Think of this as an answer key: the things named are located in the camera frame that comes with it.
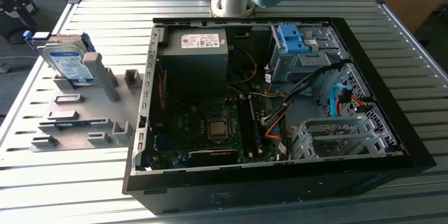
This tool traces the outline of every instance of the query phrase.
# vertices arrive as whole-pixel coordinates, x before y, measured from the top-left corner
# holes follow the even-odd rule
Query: slotted aluminum table
[[[177,218],[213,219],[203,223],[448,222],[448,78],[388,7],[373,0],[284,0],[256,11],[257,16],[347,19],[437,166],[359,197],[155,216],[121,194],[127,148],[28,150],[39,117],[47,112],[44,102],[56,93],[53,73],[40,58],[0,128],[1,223],[9,223],[5,219],[19,223],[21,218],[32,223],[43,219],[165,223]],[[200,16],[208,16],[204,0],[71,0],[53,33],[85,31],[104,65],[123,74],[128,68],[144,68],[152,18]]]

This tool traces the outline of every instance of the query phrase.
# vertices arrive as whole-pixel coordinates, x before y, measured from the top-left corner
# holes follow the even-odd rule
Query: ram slot
[[[255,118],[253,107],[251,103],[251,96],[240,96],[236,100],[239,109],[240,131],[243,139],[244,155],[247,157],[256,157],[260,153],[260,132],[257,130],[257,121]]]

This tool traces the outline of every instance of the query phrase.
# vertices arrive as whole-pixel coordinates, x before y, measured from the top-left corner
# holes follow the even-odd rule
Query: floor
[[[68,0],[36,0],[39,12],[35,19],[39,23],[39,31],[51,31],[59,15],[63,12]],[[427,50],[439,62],[443,69],[448,70],[448,19],[437,19],[431,15],[415,34],[419,40],[428,43]],[[33,66],[32,58],[8,58],[13,56],[36,56],[27,44],[11,45],[0,37],[0,63],[4,62],[11,66],[11,71],[0,74],[0,124],[4,115],[8,113],[15,101],[21,85],[27,79],[29,70]]]

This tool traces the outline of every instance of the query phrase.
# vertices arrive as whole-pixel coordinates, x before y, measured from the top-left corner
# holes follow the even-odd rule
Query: black cable
[[[264,121],[267,122],[267,121],[272,120],[272,118],[276,115],[280,115],[280,113],[283,113],[284,110],[288,109],[288,106],[289,106],[289,104],[292,102],[292,95],[300,94],[300,92],[303,92],[307,88],[309,88],[311,85],[313,84],[316,78],[320,76],[320,74],[325,73],[329,70],[340,69],[340,68],[343,68],[343,66],[344,66],[344,63],[343,62],[337,62],[337,63],[333,63],[329,66],[324,66],[324,67],[317,68],[311,74],[308,74],[296,83],[296,85],[293,85],[292,89],[287,93],[287,95],[285,95],[285,97],[283,99],[283,102],[281,102],[283,106],[273,113],[271,113],[271,115],[268,115],[265,117]]]

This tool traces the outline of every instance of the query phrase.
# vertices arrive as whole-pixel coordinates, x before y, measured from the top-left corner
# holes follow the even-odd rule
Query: green circuit board
[[[253,97],[256,117],[265,116],[264,99]],[[209,140],[208,120],[211,118],[225,118],[228,120],[229,137],[223,143]],[[244,143],[236,106],[236,97],[208,98],[200,100],[172,100],[169,107],[163,113],[164,133],[157,134],[156,169],[188,167],[185,155],[191,151],[233,149],[239,151],[237,163],[265,162],[273,159],[273,146],[265,141],[263,153],[259,156],[244,155]]]

